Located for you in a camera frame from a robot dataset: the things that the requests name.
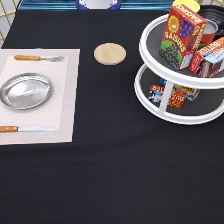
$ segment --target round wooden coaster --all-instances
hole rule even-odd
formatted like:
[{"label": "round wooden coaster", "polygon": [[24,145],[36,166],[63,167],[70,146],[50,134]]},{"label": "round wooden coaster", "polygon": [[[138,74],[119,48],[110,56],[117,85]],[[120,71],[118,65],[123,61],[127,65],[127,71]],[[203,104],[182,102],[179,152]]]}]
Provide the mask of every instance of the round wooden coaster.
[{"label": "round wooden coaster", "polygon": [[106,43],[95,49],[94,57],[101,64],[116,65],[125,59],[126,51],[118,44]]}]

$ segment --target metal plate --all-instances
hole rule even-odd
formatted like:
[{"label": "metal plate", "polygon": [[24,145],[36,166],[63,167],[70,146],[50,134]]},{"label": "metal plate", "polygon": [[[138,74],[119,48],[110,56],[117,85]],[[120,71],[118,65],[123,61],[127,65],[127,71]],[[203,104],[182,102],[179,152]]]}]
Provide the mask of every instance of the metal plate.
[{"label": "metal plate", "polygon": [[13,109],[28,109],[46,101],[52,93],[51,81],[43,75],[25,73],[9,79],[0,89],[0,99]]}]

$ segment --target snack box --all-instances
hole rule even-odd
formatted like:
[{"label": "snack box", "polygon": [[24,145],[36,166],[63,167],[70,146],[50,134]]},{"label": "snack box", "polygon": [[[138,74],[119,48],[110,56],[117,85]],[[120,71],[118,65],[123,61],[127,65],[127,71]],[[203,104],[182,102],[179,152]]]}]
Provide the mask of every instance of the snack box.
[{"label": "snack box", "polygon": [[[148,100],[154,103],[160,103],[164,92],[164,87],[152,85]],[[179,90],[173,90],[168,105],[173,107],[182,107],[185,99],[185,93]]]},{"label": "snack box", "polygon": [[187,6],[172,6],[159,53],[178,70],[189,67],[206,25],[207,20]]},{"label": "snack box", "polygon": [[212,78],[224,69],[224,47],[206,56],[201,64],[199,75],[202,78]]},{"label": "snack box", "polygon": [[[161,78],[160,79],[160,84],[162,85],[166,85],[166,79]],[[194,88],[190,88],[190,87],[185,87],[185,86],[181,86],[178,84],[174,84],[173,88],[182,92],[185,92],[186,94],[186,99],[193,101],[196,99],[196,97],[198,96],[200,89],[194,89]]]},{"label": "snack box", "polygon": [[218,40],[212,42],[211,44],[201,48],[199,51],[195,53],[192,59],[191,65],[189,67],[189,70],[195,74],[199,73],[199,75],[201,75],[202,72],[200,72],[200,70],[201,70],[201,67],[202,67],[201,65],[204,58],[206,56],[209,56],[216,50],[219,50],[223,46],[224,46],[224,37],[221,37]]}]

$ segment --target butter knife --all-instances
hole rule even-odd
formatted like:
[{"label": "butter knife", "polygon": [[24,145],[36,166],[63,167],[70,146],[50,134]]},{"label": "butter knife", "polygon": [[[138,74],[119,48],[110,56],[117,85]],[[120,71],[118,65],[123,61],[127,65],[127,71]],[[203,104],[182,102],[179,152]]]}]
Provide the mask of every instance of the butter knife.
[{"label": "butter knife", "polygon": [[42,58],[39,56],[25,56],[25,55],[16,55],[14,56],[16,60],[29,60],[29,61],[40,61],[40,60],[47,60],[50,62],[57,62],[64,59],[64,56],[57,56],[57,57],[50,57],[50,58]]},{"label": "butter knife", "polygon": [[57,129],[49,127],[0,126],[0,132],[20,132],[20,131],[57,131]]}]

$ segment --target paper placemat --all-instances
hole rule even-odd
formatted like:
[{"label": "paper placemat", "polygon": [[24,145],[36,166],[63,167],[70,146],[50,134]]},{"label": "paper placemat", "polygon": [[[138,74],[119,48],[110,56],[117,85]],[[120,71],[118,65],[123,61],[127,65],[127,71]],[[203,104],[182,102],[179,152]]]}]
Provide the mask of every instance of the paper placemat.
[{"label": "paper placemat", "polygon": [[[58,56],[61,62],[17,61],[14,55]],[[0,86],[18,74],[35,72],[47,76],[53,84],[51,97],[42,105],[14,110],[0,102],[0,125],[47,126],[57,132],[0,133],[0,144],[71,142],[73,134],[79,50],[35,49],[0,50]]]}]

